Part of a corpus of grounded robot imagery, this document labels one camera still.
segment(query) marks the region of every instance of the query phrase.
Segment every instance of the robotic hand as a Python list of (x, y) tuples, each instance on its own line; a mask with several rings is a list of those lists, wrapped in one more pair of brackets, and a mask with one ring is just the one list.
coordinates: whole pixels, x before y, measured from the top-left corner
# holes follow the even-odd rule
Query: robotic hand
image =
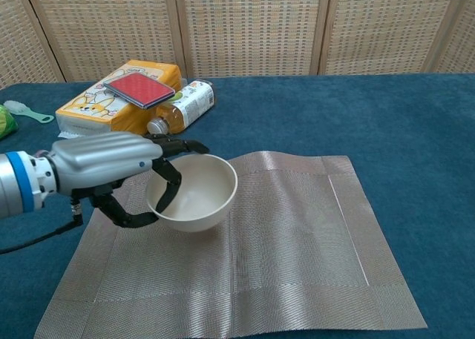
[(0, 219), (44, 207), (50, 194), (71, 198), (73, 221), (52, 233), (0, 254), (32, 245), (82, 224), (80, 199), (89, 198), (112, 222), (123, 228), (139, 228), (157, 220), (152, 212), (128, 214), (113, 197), (125, 179), (152, 169), (167, 180), (156, 210), (162, 212), (176, 196), (181, 174), (167, 157), (182, 152), (206, 154), (198, 141), (182, 141), (166, 135), (140, 136), (113, 131), (53, 143), (51, 151), (30, 156), (24, 151), (0, 154)]

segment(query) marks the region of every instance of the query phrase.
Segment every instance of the bottle label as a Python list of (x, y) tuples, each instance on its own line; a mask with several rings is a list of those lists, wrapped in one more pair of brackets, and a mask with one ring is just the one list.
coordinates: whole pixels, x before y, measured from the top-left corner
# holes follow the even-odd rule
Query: bottle label
[(183, 114), (185, 128), (202, 116), (214, 104), (214, 93), (211, 85), (201, 81), (193, 81), (174, 97), (166, 101), (180, 109)]

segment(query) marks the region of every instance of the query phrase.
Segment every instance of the table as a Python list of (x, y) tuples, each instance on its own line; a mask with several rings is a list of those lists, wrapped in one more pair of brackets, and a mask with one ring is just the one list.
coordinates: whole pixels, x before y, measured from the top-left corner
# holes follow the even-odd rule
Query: table
[[(475, 332), (475, 74), (230, 77), (212, 80), (216, 107), (180, 137), (232, 158), (271, 150), (347, 155), (428, 329), (302, 331), (259, 338), (472, 338)], [(19, 84), (0, 90), (41, 113), (93, 82)], [(55, 122), (17, 116), (0, 153), (49, 149)], [(0, 255), (0, 338), (31, 338), (87, 225)], [(68, 199), (0, 220), (0, 247), (70, 220)]]

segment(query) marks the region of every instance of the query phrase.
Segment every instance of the white bowl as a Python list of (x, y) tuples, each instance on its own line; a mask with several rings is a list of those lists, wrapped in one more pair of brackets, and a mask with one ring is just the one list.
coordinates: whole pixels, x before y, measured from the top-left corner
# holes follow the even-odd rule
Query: white bowl
[(182, 175), (176, 197), (163, 213), (155, 211), (166, 181), (153, 173), (145, 190), (148, 207), (167, 226), (179, 231), (203, 231), (224, 220), (238, 189), (238, 176), (229, 162), (210, 154), (189, 154), (173, 159), (171, 164)]

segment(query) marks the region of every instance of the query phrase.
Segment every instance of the blue ring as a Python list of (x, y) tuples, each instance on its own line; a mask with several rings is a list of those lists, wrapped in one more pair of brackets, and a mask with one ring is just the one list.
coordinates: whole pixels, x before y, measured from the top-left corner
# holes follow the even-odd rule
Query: blue ring
[(35, 200), (33, 198), (33, 191), (31, 190), (30, 179), (28, 178), (27, 170), (23, 166), (23, 161), (17, 152), (6, 153), (10, 163), (15, 172), (16, 181), (22, 194), (23, 212), (35, 210)]

